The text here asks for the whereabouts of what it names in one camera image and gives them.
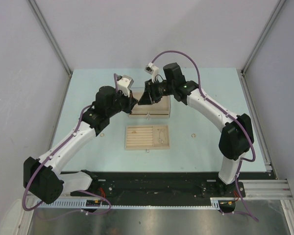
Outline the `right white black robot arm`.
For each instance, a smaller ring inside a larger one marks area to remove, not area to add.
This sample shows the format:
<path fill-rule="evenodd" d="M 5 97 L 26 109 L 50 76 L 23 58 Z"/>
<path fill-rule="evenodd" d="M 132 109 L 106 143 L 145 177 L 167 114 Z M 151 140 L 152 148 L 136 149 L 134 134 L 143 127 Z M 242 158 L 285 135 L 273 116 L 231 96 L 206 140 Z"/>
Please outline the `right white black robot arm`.
<path fill-rule="evenodd" d="M 247 114 L 237 115 L 214 101 L 197 82 L 187 81 L 177 63 L 163 67 L 165 79 L 159 81 L 159 69 L 153 63 L 145 67 L 151 79 L 145 82 L 139 105 L 158 103 L 162 97 L 172 95 L 175 100 L 199 111 L 220 131 L 219 150 L 223 155 L 217 193 L 228 196 L 234 190 L 233 183 L 239 177 L 239 168 L 245 154 L 252 149 L 254 136 L 251 118 Z"/>

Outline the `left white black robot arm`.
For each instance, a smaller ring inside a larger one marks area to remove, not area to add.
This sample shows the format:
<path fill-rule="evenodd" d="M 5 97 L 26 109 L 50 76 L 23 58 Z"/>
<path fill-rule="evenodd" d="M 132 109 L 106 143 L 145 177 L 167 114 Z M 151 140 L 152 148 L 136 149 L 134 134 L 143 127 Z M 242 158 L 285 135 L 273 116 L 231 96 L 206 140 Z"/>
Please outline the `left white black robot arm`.
<path fill-rule="evenodd" d="M 130 114 L 137 102 L 129 87 L 101 87 L 92 104 L 82 109 L 76 127 L 60 143 L 37 159 L 25 160 L 24 195 L 30 192 L 41 202 L 51 204 L 60 195 L 74 191 L 96 194 L 98 183 L 90 172 L 81 170 L 64 175 L 61 172 L 85 144 L 109 125 L 111 117 L 120 112 Z"/>

